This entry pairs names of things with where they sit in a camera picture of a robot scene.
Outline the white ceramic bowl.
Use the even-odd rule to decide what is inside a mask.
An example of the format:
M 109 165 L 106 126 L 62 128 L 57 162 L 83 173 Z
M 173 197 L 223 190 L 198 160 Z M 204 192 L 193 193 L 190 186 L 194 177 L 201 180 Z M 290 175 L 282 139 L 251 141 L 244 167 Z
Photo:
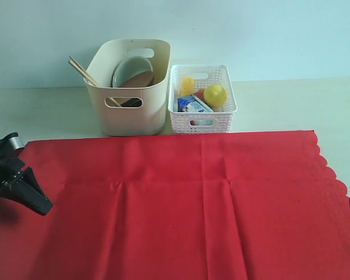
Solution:
M 114 70 L 111 87 L 119 88 L 127 80 L 146 71 L 153 71 L 152 63 L 148 58 L 139 55 L 126 58 Z

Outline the white perforated plastic basket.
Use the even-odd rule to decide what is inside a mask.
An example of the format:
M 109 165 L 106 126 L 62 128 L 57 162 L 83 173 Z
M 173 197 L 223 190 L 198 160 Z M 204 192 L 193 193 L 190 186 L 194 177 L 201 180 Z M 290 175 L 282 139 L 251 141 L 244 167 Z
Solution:
M 226 89 L 227 100 L 212 113 L 186 113 L 179 110 L 177 99 L 180 98 L 183 78 L 194 78 L 194 91 L 219 84 Z M 224 65 L 180 64 L 170 69 L 168 111 L 171 127 L 178 134 L 229 132 L 237 104 L 229 77 Z

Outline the red table cloth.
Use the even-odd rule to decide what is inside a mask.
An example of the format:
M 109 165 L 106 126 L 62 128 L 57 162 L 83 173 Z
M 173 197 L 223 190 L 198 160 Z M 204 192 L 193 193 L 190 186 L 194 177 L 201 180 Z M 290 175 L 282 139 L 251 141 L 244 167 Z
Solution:
M 313 131 L 30 142 L 46 216 L 0 200 L 0 279 L 350 279 Z

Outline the yellow cheese wedge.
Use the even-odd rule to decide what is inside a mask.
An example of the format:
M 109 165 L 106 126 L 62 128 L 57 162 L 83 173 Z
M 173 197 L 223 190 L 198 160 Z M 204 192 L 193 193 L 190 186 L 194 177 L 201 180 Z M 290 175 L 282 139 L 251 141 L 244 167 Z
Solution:
M 194 93 L 194 78 L 183 77 L 180 86 L 180 96 L 188 96 Z

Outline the blue white milk carton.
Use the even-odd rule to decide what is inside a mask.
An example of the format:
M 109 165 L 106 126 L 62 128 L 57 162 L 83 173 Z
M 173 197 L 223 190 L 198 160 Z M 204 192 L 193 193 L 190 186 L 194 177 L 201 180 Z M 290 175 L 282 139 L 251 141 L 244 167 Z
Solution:
M 178 111 L 185 113 L 213 113 L 208 105 L 194 94 L 189 94 L 177 99 Z

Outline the red sausage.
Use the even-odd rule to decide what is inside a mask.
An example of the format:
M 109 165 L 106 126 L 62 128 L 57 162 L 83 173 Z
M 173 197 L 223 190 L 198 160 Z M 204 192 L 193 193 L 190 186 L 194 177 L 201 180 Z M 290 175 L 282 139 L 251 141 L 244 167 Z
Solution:
M 197 96 L 199 99 L 204 101 L 204 88 L 199 89 L 197 92 L 194 93 L 195 96 Z

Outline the brown wooden plate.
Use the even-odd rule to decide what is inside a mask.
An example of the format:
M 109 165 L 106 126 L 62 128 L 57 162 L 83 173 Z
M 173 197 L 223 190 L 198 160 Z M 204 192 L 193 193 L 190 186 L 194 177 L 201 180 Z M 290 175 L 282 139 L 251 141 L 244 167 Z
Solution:
M 153 85 L 154 73 L 152 71 L 145 71 L 139 73 L 132 78 L 125 81 L 121 87 L 122 88 L 145 88 Z

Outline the yellow lemon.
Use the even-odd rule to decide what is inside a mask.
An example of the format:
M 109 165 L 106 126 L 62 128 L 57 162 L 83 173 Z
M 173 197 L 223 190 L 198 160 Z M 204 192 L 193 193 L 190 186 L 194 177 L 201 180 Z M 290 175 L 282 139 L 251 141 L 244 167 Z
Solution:
M 211 107 L 221 107 L 227 101 L 227 91 L 220 84 L 213 84 L 204 90 L 204 100 Z

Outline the cream plastic bin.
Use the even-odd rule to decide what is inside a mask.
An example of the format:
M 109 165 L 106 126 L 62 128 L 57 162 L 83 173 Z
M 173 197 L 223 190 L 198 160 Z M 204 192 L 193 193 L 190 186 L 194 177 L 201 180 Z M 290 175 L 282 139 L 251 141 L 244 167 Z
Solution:
M 116 67 L 130 50 L 153 50 L 149 58 L 154 72 L 154 82 L 149 87 L 111 87 L 111 77 Z M 170 44 L 159 39 L 116 39 L 104 43 L 92 58 L 87 71 L 100 84 L 87 83 L 87 90 L 98 116 L 102 131 L 112 136 L 155 135 L 166 121 L 167 88 L 169 84 Z M 142 100 L 141 107 L 114 107 L 113 97 L 120 104 L 131 98 Z

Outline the wooden chopstick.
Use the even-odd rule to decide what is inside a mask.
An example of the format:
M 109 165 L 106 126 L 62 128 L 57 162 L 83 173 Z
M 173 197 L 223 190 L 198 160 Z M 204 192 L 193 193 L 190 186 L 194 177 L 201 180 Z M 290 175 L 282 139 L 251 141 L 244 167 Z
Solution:
M 100 84 L 93 76 L 72 56 L 69 56 L 68 63 L 76 69 L 91 85 L 100 88 Z
M 88 71 L 72 56 L 69 56 L 68 63 L 76 69 L 91 85 L 100 88 L 100 84 L 88 73 Z M 108 98 L 109 104 L 113 105 L 114 107 L 122 107 L 120 103 L 117 102 L 117 100 L 113 97 Z

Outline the steel cup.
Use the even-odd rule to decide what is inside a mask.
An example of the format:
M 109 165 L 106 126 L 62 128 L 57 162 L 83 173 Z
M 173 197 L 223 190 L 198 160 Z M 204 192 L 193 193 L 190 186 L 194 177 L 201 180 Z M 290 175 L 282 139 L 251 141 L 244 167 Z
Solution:
M 139 98 L 131 98 L 121 104 L 122 107 L 141 107 L 142 100 Z

